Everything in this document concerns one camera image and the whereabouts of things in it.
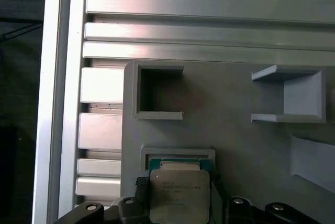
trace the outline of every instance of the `processor chip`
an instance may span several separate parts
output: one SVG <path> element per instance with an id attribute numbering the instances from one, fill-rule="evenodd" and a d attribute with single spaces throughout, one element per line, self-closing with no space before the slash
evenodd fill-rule
<path id="1" fill-rule="evenodd" d="M 206 224 L 210 178 L 204 170 L 153 170 L 150 174 L 150 220 L 153 223 Z"/>

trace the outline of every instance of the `dark background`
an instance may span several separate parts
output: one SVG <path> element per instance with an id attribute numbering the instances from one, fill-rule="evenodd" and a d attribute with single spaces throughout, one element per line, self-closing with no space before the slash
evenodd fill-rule
<path id="1" fill-rule="evenodd" d="M 0 18 L 43 20 L 43 13 L 44 0 L 0 0 Z M 0 34 L 26 25 L 0 22 Z M 3 224 L 31 223 L 41 46 L 42 29 L 0 43 L 0 127 L 17 131 L 15 140 L 0 133 L 2 168 L 14 162 L 14 172 L 1 175 L 13 185 L 13 190 L 2 188 L 10 195 Z"/>

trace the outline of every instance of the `metal slot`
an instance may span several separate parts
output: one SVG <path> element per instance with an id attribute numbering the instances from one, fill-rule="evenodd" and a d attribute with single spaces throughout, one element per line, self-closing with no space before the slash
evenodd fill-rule
<path id="1" fill-rule="evenodd" d="M 120 108 L 117 109 L 115 105 L 110 104 L 88 104 L 87 112 L 96 114 L 122 115 L 122 105 L 120 105 Z"/>
<path id="2" fill-rule="evenodd" d="M 79 177 L 76 194 L 81 196 L 120 197 L 119 178 Z"/>
<path id="3" fill-rule="evenodd" d="M 90 67 L 95 68 L 108 68 L 108 69 L 121 69 L 129 63 L 127 59 L 91 59 Z"/>
<path id="4" fill-rule="evenodd" d="M 78 159 L 77 172 L 81 176 L 120 178 L 121 161 Z"/>
<path id="5" fill-rule="evenodd" d="M 93 41 L 155 42 L 279 49 L 335 50 L 333 33 L 238 27 L 196 27 L 150 24 L 87 23 L 85 38 Z"/>
<path id="6" fill-rule="evenodd" d="M 124 70 L 104 68 L 82 69 L 82 103 L 108 103 L 122 108 Z"/>
<path id="7" fill-rule="evenodd" d="M 87 0 L 89 14 L 333 23 L 335 0 Z"/>
<path id="8" fill-rule="evenodd" d="M 78 147 L 121 150 L 122 115 L 81 113 Z"/>
<path id="9" fill-rule="evenodd" d="M 93 42 L 84 43 L 86 58 L 168 59 L 288 65 L 335 65 L 331 51 L 260 49 L 184 44 Z"/>
<path id="10" fill-rule="evenodd" d="M 121 160 L 121 152 L 106 152 L 97 150 L 87 150 L 87 159 Z"/>

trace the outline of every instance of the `screw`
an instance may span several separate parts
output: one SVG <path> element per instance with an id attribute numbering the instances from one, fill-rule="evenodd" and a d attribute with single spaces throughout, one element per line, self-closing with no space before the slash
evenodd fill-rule
<path id="1" fill-rule="evenodd" d="M 242 204 L 242 203 L 243 203 L 243 199 L 236 198 L 236 199 L 234 199 L 234 202 L 235 202 L 236 204 Z"/>
<path id="2" fill-rule="evenodd" d="M 275 205 L 273 205 L 272 207 L 273 207 L 275 210 L 277 210 L 277 211 L 283 211 L 283 210 L 284 210 L 283 206 L 278 205 L 278 204 L 275 204 Z"/>
<path id="3" fill-rule="evenodd" d="M 133 204 L 134 201 L 133 201 L 132 199 L 128 199 L 128 200 L 125 201 L 125 203 L 126 203 L 126 204 Z"/>
<path id="4" fill-rule="evenodd" d="M 89 211 L 92 211 L 92 210 L 95 210 L 96 209 L 96 206 L 95 205 L 89 205 L 86 207 L 87 210 Z"/>

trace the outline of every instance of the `square opening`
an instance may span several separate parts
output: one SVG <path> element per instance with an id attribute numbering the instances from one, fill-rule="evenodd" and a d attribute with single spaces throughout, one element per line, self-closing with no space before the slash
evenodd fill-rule
<path id="1" fill-rule="evenodd" d="M 139 111 L 182 111 L 176 101 L 175 88 L 182 81 L 183 68 L 139 67 Z"/>

